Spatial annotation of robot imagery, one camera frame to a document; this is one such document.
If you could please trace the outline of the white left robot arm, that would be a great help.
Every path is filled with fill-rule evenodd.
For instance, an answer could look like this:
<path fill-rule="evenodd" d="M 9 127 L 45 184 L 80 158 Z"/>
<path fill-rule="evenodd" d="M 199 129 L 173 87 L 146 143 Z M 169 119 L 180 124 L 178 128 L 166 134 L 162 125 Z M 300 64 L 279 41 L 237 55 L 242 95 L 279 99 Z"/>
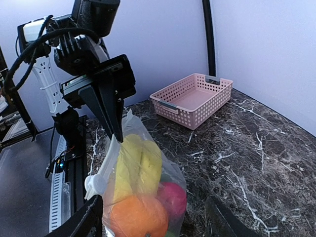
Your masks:
<path fill-rule="evenodd" d="M 18 27 L 21 54 L 45 93 L 54 126 L 71 148 L 83 143 L 77 110 L 86 105 L 106 134 L 123 141 L 124 100 L 135 94 L 135 77 L 122 54 L 111 58 L 103 37 L 114 18 L 47 16 Z"/>

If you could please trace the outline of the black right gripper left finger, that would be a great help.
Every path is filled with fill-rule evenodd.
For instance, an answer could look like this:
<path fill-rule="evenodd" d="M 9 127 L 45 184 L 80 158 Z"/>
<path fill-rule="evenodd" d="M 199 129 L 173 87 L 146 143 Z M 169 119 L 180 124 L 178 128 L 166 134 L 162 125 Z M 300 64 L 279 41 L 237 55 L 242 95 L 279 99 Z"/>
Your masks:
<path fill-rule="evenodd" d="M 47 234 L 47 237 L 101 237 L 103 199 L 94 195 L 62 226 Z"/>

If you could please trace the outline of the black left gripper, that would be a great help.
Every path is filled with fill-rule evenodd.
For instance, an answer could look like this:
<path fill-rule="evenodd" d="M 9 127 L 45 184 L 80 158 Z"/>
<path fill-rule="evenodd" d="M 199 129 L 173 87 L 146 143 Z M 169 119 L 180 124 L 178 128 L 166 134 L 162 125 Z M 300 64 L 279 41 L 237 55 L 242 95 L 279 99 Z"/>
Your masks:
<path fill-rule="evenodd" d="M 55 64 L 74 76 L 60 85 L 64 100 L 74 108 L 86 104 L 107 136 L 111 139 L 114 135 L 123 142 L 121 118 L 118 118 L 120 98 L 136 93 L 136 80 L 127 55 L 110 58 L 102 39 L 96 44 L 84 35 L 65 34 L 58 37 L 58 42 L 54 49 Z"/>

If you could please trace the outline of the clear zip top bag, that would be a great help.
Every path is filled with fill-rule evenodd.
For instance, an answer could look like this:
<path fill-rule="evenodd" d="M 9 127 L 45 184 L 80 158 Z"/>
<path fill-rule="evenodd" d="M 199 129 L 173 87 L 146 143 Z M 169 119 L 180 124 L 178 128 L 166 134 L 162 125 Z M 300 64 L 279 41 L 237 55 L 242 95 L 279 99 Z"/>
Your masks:
<path fill-rule="evenodd" d="M 85 179 L 86 199 L 100 195 L 109 237 L 178 237 L 187 207 L 186 181 L 140 118 L 127 112 L 123 142 L 106 141 L 96 174 Z"/>

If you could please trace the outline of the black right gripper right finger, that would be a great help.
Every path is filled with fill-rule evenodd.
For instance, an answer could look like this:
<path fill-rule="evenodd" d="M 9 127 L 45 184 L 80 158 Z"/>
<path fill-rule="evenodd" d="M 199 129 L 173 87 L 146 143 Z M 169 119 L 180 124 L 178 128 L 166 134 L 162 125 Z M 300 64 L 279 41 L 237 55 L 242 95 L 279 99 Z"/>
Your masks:
<path fill-rule="evenodd" d="M 206 200 L 207 237 L 258 237 L 244 225 L 219 199 L 209 196 Z"/>

